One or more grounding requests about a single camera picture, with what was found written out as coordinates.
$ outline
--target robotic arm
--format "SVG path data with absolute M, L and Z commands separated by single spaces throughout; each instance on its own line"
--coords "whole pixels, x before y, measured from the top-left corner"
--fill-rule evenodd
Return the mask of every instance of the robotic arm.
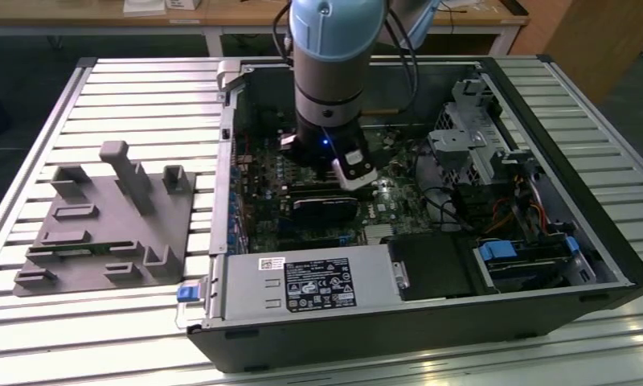
M 283 138 L 283 152 L 320 174 L 333 169 L 345 190 L 377 179 L 359 122 L 375 42 L 420 46 L 438 3 L 293 0 L 289 4 L 297 127 Z M 404 32 L 403 41 L 395 31 Z

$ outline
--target gray plastic holder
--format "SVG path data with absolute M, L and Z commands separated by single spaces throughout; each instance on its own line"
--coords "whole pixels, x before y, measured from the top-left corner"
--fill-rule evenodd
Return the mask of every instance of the gray plastic holder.
M 184 276 L 196 174 L 165 166 L 148 175 L 127 142 L 103 143 L 116 177 L 61 166 L 57 197 L 15 278 L 16 296 L 167 285 Z

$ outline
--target table leg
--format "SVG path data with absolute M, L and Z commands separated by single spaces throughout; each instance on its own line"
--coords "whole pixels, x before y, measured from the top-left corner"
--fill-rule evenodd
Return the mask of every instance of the table leg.
M 205 28 L 207 50 L 212 57 L 224 56 L 221 28 Z
M 508 55 L 513 47 L 514 38 L 520 32 L 520 26 L 509 26 L 504 28 L 504 32 L 496 37 L 493 41 L 489 55 Z
M 60 35 L 49 35 L 47 37 L 47 42 L 51 44 L 51 48 L 55 51 L 60 51 L 63 49 L 63 36 Z

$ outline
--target orange wire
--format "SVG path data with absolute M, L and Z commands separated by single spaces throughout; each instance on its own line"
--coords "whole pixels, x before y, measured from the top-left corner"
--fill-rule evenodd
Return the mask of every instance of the orange wire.
M 540 207 L 534 203 L 532 204 L 532 206 L 536 208 L 536 211 L 538 211 L 538 222 L 541 223 L 541 230 L 544 231 L 544 233 L 548 233 L 548 231 L 546 231 L 546 211 L 544 210 L 542 207 Z
M 488 230 L 484 232 L 484 234 L 488 234 L 488 233 L 493 232 L 496 229 L 501 228 L 501 227 L 502 227 L 502 226 L 504 226 L 504 225 L 505 225 L 505 224 L 506 224 L 506 223 L 508 223 L 508 222 L 509 222 L 509 221 L 513 219 L 513 216 L 514 216 L 514 214 L 513 214 L 513 213 L 508 214 L 508 215 L 504 217 L 504 219 L 502 219 L 502 220 L 501 220 L 501 221 L 500 221 L 497 224 L 494 224 L 494 225 L 493 225 L 493 226 L 492 226 L 492 227 L 490 227 L 490 228 L 489 228 L 489 229 L 488 229 Z
M 496 217 L 498 216 L 498 205 L 508 201 L 510 198 L 500 199 L 494 204 L 493 204 L 493 222 L 496 222 Z

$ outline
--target wooden cabinet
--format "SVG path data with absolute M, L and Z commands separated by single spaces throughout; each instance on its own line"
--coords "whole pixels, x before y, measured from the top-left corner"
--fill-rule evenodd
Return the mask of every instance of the wooden cabinet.
M 518 0 L 530 13 L 510 54 L 549 54 L 600 103 L 643 49 L 643 0 Z

